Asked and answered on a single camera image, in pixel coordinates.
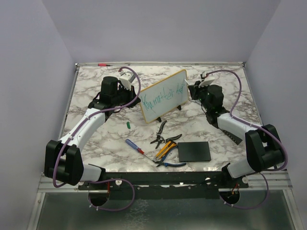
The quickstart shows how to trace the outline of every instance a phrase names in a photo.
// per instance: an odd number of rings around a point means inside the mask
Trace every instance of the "pliers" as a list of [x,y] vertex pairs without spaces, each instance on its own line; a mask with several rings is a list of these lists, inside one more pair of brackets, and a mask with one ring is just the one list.
[[164,143],[168,143],[169,141],[173,141],[173,140],[177,140],[179,139],[182,134],[179,134],[178,136],[175,136],[175,137],[172,137],[172,138],[167,138],[167,139],[164,139],[163,136],[161,136],[162,134],[162,131],[163,131],[163,128],[165,126],[167,121],[164,121],[162,122],[162,124],[160,125],[160,128],[159,128],[159,131],[157,132],[157,139],[156,140],[153,140],[152,142],[150,142],[151,144],[155,143],[155,142],[158,142],[157,146],[155,147],[155,149],[157,149],[159,147],[159,145],[164,142]]
[[150,142],[151,144],[155,143],[155,142],[158,142],[157,146],[155,147],[155,149],[157,149],[159,147],[159,145],[162,143],[162,142],[165,142],[164,138],[161,136],[162,134],[162,131],[163,131],[163,128],[165,126],[165,123],[167,121],[164,121],[162,122],[162,124],[160,125],[160,128],[159,128],[159,131],[157,132],[157,139]]
[[165,167],[170,166],[170,167],[181,167],[181,166],[185,166],[187,163],[181,163],[181,164],[170,164],[170,163],[165,163],[164,160],[166,159],[166,157],[169,155],[169,153],[171,151],[173,151],[174,149],[178,148],[177,145],[175,145],[174,147],[169,148],[169,151],[161,158],[161,160],[156,161],[155,163],[157,163],[158,165],[156,167],[159,167],[161,165],[164,165]]

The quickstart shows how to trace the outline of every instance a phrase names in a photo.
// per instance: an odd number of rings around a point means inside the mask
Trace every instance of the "marble table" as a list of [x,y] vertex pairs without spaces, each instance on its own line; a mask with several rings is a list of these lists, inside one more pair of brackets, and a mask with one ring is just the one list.
[[[231,69],[242,80],[242,94],[234,110],[234,114],[259,123],[251,92],[241,66],[130,66],[139,75],[142,89],[149,85],[186,69],[188,81],[194,83],[199,80],[199,74],[204,70]],[[63,135],[68,133],[82,118],[90,101],[100,91],[101,81],[104,76],[119,77],[119,67],[80,67],[77,81],[74,87],[71,104]],[[235,76],[230,73],[216,73],[213,84],[222,86],[224,93],[224,106],[230,109],[236,100],[239,84]],[[208,141],[211,151],[210,162],[191,162],[179,168],[156,167],[148,158],[137,153],[125,143],[129,138],[151,157],[157,151],[155,144],[150,144],[156,138],[156,132],[160,123],[154,121],[146,124],[141,113],[140,105],[134,108],[124,108],[120,113],[112,114],[111,117],[93,134],[82,151],[84,164],[94,164],[106,169],[107,172],[195,172],[195,171],[219,171],[227,163],[236,162],[245,157],[245,144],[236,145],[221,130],[211,126],[205,117],[201,106],[191,100],[182,106],[182,110],[174,110],[162,117],[167,120],[162,136],[165,138],[182,134],[178,142]],[[131,129],[127,128],[126,122],[130,122]],[[178,163],[178,150],[175,149],[167,157],[166,162]]]

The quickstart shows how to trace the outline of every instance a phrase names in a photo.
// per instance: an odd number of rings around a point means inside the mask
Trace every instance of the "blue-handled pliers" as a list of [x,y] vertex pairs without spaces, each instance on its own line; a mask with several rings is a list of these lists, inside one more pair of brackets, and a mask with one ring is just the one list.
[[170,164],[170,163],[164,163],[164,160],[166,159],[166,157],[168,156],[168,154],[173,151],[174,149],[178,148],[178,146],[173,147],[172,149],[170,149],[167,154],[165,154],[161,160],[156,161],[155,163],[157,163],[158,165],[156,167],[159,167],[161,165],[164,165],[165,167],[170,166],[170,167],[181,167],[181,166],[185,166],[187,163],[181,163],[181,164]]

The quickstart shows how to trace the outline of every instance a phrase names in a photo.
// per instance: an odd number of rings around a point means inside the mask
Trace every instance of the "yellow tool handle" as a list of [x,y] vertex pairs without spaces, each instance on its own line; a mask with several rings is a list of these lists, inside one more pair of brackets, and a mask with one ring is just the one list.
[[157,155],[155,156],[156,158],[161,159],[162,157],[165,156],[165,154],[167,154],[167,152],[172,149],[174,146],[176,146],[177,144],[169,141],[165,144],[165,146],[157,153]]

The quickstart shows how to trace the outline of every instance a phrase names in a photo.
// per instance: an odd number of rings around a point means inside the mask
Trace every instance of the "whiteboard stand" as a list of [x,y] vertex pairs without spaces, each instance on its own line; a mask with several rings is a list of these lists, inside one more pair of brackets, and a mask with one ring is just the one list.
[[[181,105],[178,105],[178,106],[177,106],[177,109],[178,109],[179,111],[181,111]],[[156,120],[157,120],[158,122],[162,122],[161,117],[158,117]]]

